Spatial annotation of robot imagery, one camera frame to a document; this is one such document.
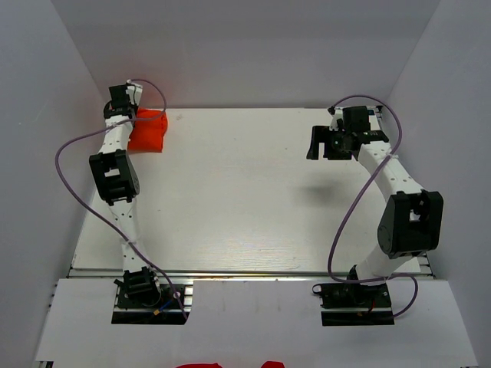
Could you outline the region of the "orange t-shirt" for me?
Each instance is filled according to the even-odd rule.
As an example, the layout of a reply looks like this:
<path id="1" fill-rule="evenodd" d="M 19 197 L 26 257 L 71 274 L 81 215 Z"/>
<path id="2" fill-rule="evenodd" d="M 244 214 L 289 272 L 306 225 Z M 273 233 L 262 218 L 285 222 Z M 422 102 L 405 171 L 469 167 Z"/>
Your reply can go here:
<path id="1" fill-rule="evenodd" d="M 137 118 L 127 149 L 137 153 L 161 153 L 168 128 L 166 113 L 141 108 Z"/>

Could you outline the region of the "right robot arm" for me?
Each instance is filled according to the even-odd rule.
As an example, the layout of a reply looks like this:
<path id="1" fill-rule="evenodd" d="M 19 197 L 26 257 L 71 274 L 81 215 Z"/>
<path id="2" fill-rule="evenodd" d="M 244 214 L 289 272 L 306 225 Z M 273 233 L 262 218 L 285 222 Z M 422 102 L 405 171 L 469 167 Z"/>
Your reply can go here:
<path id="1" fill-rule="evenodd" d="M 309 160 L 355 159 L 370 174 L 341 222 L 345 226 L 371 184 L 376 184 L 386 202 L 377 227 L 377 243 L 345 279 L 348 300 L 365 305 L 374 296 L 375 285 L 396 276 L 402 265 L 437 248 L 443 217 L 443 197 L 417 183 L 397 157 L 398 145 L 382 130 L 371 127 L 366 106 L 330 107 L 331 122 L 314 126 L 306 155 Z"/>

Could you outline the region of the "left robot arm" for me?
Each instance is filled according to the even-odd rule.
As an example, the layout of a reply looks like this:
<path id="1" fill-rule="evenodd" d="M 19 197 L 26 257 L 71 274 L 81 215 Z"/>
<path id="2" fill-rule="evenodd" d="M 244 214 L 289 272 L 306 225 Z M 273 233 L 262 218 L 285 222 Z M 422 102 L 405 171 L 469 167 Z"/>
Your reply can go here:
<path id="1" fill-rule="evenodd" d="M 110 87 L 109 92 L 110 101 L 103 110 L 104 141 L 99 152 L 89 157 L 89 165 L 101 200 L 117 230 L 124 234 L 120 241 L 124 274 L 117 282 L 120 292 L 125 301 L 152 307 L 160 301 L 162 287 L 154 270 L 141 258 L 145 251 L 138 245 L 136 214 L 140 184 L 127 151 L 143 87 L 129 80 Z"/>

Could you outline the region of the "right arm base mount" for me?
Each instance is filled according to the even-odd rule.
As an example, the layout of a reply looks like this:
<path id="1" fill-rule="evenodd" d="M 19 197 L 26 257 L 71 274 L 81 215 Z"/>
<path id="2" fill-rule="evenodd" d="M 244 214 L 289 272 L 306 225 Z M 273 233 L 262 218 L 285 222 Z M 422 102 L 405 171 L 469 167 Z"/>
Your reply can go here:
<path id="1" fill-rule="evenodd" d="M 323 327 L 394 325 L 392 303 L 386 284 L 315 284 L 312 293 L 321 299 Z"/>

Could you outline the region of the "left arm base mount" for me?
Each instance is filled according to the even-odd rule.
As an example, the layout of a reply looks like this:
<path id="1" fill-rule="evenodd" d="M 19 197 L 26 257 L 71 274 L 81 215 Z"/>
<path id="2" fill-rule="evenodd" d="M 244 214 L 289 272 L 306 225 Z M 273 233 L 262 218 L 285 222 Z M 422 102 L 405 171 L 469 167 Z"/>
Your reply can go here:
<path id="1" fill-rule="evenodd" d="M 120 280 L 114 282 L 117 293 L 111 323 L 113 325 L 170 325 L 183 326 L 187 322 L 191 303 L 186 302 L 189 286 L 160 284 L 158 291 L 130 294 Z"/>

